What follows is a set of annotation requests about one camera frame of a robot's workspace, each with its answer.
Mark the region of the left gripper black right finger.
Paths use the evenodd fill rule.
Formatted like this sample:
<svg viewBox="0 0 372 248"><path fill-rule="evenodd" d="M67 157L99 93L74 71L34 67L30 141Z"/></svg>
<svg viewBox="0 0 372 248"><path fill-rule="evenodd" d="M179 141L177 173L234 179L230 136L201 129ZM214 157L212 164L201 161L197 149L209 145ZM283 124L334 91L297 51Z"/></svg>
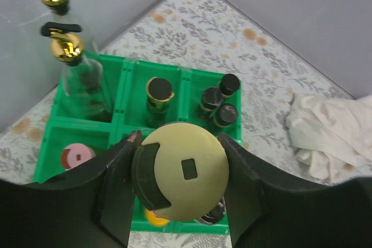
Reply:
<svg viewBox="0 0 372 248"><path fill-rule="evenodd" d="M220 134L233 247L370 247L371 178L325 186L291 175Z"/></svg>

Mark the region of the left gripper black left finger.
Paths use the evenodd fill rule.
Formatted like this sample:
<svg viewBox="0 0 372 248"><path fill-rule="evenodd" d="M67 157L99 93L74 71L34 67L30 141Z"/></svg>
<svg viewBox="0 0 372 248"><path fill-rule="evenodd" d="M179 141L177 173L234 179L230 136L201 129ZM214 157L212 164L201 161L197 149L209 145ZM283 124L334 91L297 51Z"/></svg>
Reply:
<svg viewBox="0 0 372 248"><path fill-rule="evenodd" d="M43 183L1 181L2 247L126 247L142 133Z"/></svg>

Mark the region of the pink-lid spice jar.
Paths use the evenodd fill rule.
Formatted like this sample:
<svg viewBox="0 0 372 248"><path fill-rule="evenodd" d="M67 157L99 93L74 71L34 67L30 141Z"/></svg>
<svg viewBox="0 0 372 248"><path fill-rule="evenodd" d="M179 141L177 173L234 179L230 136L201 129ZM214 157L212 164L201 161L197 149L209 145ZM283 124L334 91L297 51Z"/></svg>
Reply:
<svg viewBox="0 0 372 248"><path fill-rule="evenodd" d="M82 143L72 143L62 150L60 162L65 170L69 170L85 163L95 156L95 152L89 146Z"/></svg>

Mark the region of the red chili sauce bottle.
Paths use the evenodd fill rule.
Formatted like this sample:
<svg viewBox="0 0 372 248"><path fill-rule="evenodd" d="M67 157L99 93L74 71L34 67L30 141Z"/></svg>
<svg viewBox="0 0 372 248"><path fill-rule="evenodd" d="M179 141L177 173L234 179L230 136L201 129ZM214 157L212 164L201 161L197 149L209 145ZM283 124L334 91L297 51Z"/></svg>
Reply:
<svg viewBox="0 0 372 248"><path fill-rule="evenodd" d="M144 209L144 216L146 220L154 227L165 227L169 224L169 220L159 217L153 211Z"/></svg>

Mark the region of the yellow-lid white sauce bottle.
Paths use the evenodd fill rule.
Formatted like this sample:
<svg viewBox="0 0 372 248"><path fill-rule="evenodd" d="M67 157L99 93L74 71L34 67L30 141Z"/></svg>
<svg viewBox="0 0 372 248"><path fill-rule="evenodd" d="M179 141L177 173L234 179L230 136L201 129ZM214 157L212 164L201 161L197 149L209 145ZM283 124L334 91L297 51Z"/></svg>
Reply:
<svg viewBox="0 0 372 248"><path fill-rule="evenodd" d="M150 133L135 151L134 190L161 218L189 221L212 211L229 178L227 155L217 138L191 123L170 123Z"/></svg>

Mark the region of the clear gold-spout oil bottle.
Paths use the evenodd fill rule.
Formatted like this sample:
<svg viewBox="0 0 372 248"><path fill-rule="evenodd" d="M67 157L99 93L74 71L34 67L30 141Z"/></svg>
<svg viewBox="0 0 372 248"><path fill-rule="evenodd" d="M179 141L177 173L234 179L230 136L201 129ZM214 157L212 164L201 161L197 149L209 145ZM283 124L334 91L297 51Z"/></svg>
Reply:
<svg viewBox="0 0 372 248"><path fill-rule="evenodd" d="M51 39L51 53L64 64L62 85L63 107L72 117L111 121L113 102L99 56L87 48L78 24L49 21L40 30Z"/></svg>

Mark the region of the black-lid seasoning shaker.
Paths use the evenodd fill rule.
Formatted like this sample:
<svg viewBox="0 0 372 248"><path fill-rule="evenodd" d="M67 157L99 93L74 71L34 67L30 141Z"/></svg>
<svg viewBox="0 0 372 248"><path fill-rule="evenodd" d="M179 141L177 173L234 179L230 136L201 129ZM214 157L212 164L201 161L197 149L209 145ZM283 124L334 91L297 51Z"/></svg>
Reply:
<svg viewBox="0 0 372 248"><path fill-rule="evenodd" d="M218 87L206 88L196 109L196 117L202 121L207 120L210 115L223 103L223 94Z"/></svg>

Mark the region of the gold-cap pepper grinder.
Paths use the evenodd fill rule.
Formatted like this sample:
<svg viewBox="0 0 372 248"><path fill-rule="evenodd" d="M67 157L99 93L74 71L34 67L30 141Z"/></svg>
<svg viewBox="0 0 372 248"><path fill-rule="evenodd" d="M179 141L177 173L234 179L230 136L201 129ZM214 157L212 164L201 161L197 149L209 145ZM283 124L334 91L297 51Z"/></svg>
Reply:
<svg viewBox="0 0 372 248"><path fill-rule="evenodd" d="M174 91L167 79L153 77L146 84L146 94L146 123L151 128L157 128L165 122Z"/></svg>

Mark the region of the dark round-cap bottle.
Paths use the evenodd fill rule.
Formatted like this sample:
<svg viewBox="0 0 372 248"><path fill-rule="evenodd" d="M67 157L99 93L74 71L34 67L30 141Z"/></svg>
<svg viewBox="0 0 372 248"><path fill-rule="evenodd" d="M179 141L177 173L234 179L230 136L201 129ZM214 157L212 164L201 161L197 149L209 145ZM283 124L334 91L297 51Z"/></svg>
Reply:
<svg viewBox="0 0 372 248"><path fill-rule="evenodd" d="M235 94L236 91L240 89L239 78L231 73L223 75L219 82L218 88L224 99L230 98Z"/></svg>

